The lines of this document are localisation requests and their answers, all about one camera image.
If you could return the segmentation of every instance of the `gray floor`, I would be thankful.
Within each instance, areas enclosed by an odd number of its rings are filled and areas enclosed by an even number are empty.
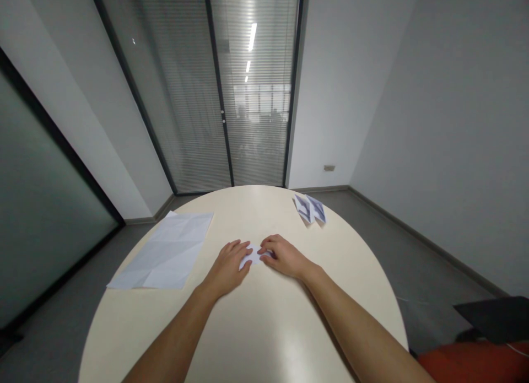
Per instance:
[[[417,353],[469,328],[452,304],[492,298],[432,250],[348,191],[311,195],[344,218],[379,259],[398,298]],[[194,197],[180,197],[171,209]],[[0,360],[1,382],[76,382],[94,312],[116,268],[152,227],[127,226],[53,296],[21,330],[25,339]]]

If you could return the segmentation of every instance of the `oval table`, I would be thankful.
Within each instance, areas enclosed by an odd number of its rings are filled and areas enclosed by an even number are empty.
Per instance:
[[[402,316],[378,260],[358,233],[325,207],[327,224],[306,225],[296,193],[238,186],[206,194],[177,213],[214,212],[204,245],[182,290],[107,289],[84,347],[79,381],[121,382],[180,310],[228,241],[258,245],[279,233],[371,313],[406,349]],[[134,258],[150,230],[125,258]],[[354,381],[302,286],[259,263],[241,286],[215,305],[186,382]]]

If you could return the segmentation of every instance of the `hand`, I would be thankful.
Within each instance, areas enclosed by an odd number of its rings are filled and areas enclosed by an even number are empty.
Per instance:
[[[236,240],[227,243],[220,250],[219,256],[201,284],[205,292],[215,301],[237,288],[250,271],[252,261],[246,261],[239,271],[242,258],[252,253],[251,249],[246,248],[249,244],[249,241],[241,243],[241,240]]]
[[[263,255],[260,258],[263,263],[286,276],[301,279],[306,270],[314,265],[294,245],[279,234],[266,237],[261,242],[261,249],[257,253],[262,255],[266,250],[274,251],[276,257],[271,258]]]

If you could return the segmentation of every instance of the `glass door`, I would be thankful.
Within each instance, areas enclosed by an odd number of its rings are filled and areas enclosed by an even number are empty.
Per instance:
[[[284,185],[300,0],[94,0],[178,194]]]
[[[299,0],[211,0],[235,186],[281,186]]]

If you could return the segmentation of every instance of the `creased paper sheet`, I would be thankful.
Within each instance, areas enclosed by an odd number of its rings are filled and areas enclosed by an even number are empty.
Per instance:
[[[312,198],[309,195],[306,195],[309,202],[314,206],[314,217],[319,219],[323,223],[327,223],[327,218],[325,217],[325,210],[323,209],[323,204],[317,199]]]
[[[182,289],[202,248],[213,214],[168,214],[108,288]]]
[[[301,215],[303,219],[305,219],[308,223],[314,222],[314,206],[305,200],[304,198],[301,198],[298,195],[295,195],[294,202],[296,203],[296,208]]]

